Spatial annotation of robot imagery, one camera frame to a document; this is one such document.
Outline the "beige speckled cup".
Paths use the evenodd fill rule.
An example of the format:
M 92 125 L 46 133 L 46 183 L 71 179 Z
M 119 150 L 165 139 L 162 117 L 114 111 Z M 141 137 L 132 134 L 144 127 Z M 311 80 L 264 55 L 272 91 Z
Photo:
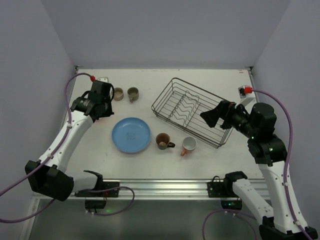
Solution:
M 121 101 L 123 98 L 124 98 L 124 91 L 123 91 L 123 89 L 120 88 L 120 87 L 114 88 L 114 91 L 113 91 L 113 99 L 114 99 L 115 101 Z

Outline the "grey-green cup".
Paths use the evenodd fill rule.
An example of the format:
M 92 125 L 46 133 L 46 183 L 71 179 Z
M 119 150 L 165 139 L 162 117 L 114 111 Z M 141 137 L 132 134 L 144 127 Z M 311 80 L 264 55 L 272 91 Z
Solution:
M 134 101 L 138 100 L 139 99 L 139 90 L 138 90 L 138 88 L 130 87 L 127 90 L 127 95 L 128 95 L 129 101 L 131 103 L 133 103 Z

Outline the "blue plate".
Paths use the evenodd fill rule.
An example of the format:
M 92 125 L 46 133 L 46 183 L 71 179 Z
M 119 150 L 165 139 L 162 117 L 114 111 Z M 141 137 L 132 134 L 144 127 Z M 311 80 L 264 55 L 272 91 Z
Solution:
M 141 152 L 150 143 L 151 129 L 142 119 L 127 117 L 115 124 L 111 138 L 121 152 Z

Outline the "pink mug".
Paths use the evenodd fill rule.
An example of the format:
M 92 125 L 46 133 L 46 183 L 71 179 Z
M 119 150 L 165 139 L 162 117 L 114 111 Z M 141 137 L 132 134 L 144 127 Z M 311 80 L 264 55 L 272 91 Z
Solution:
M 188 136 L 182 141 L 183 150 L 180 155 L 183 157 L 186 154 L 190 154 L 197 147 L 197 140 L 194 137 Z

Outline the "purple plate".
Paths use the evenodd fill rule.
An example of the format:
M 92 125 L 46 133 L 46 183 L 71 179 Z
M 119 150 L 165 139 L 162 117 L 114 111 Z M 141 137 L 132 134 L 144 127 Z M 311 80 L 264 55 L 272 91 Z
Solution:
M 131 155 L 140 154 L 140 153 L 142 153 L 142 152 L 141 152 L 141 151 L 138 151 L 138 152 L 124 152 L 124 151 L 121 151 L 121 153 L 124 154 L 124 155 L 131 156 Z

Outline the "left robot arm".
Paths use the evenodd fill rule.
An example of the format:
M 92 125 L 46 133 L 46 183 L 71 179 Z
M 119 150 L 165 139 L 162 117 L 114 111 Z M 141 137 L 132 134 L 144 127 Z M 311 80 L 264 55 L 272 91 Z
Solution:
M 93 123 L 114 114 L 114 87 L 109 82 L 95 80 L 91 89 L 68 106 L 68 119 L 47 151 L 37 161 L 28 161 L 25 172 L 33 192 L 65 201 L 71 193 L 102 190 L 103 176 L 85 170 L 78 176 L 66 175 L 66 170 L 80 140 Z

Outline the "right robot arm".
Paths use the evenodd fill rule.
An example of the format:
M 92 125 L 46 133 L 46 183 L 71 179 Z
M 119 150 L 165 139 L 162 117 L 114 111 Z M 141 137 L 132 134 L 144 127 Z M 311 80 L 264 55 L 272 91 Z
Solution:
M 292 196 L 291 202 L 287 199 L 286 194 L 293 194 L 294 190 L 285 167 L 286 146 L 274 133 L 277 120 L 274 108 L 258 102 L 247 112 L 242 104 L 222 100 L 200 117 L 210 128 L 222 119 L 222 129 L 234 128 L 248 138 L 248 150 L 264 177 L 271 204 L 250 186 L 242 171 L 227 173 L 223 183 L 225 190 L 240 197 L 254 215 L 260 237 L 263 240 L 316 240 L 317 230 L 307 224 L 296 198 Z

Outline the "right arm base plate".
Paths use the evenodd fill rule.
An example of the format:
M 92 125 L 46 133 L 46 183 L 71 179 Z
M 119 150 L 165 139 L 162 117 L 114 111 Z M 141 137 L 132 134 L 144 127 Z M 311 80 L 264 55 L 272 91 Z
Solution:
M 236 195 L 229 191 L 224 180 L 216 175 L 211 181 L 207 182 L 207 194 L 209 198 L 234 198 Z

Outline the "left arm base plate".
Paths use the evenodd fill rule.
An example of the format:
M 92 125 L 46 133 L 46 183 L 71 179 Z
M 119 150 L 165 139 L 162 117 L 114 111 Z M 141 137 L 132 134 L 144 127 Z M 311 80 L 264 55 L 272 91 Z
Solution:
M 120 183 L 118 181 L 101 181 L 93 188 L 94 191 L 100 191 L 100 190 L 109 190 L 113 189 L 115 187 L 119 187 Z M 86 190 L 82 190 L 79 192 L 76 192 L 74 194 L 76 197 L 85 197 L 85 198 L 117 198 L 119 195 L 119 189 L 113 189 L 109 191 L 104 192 L 88 192 Z

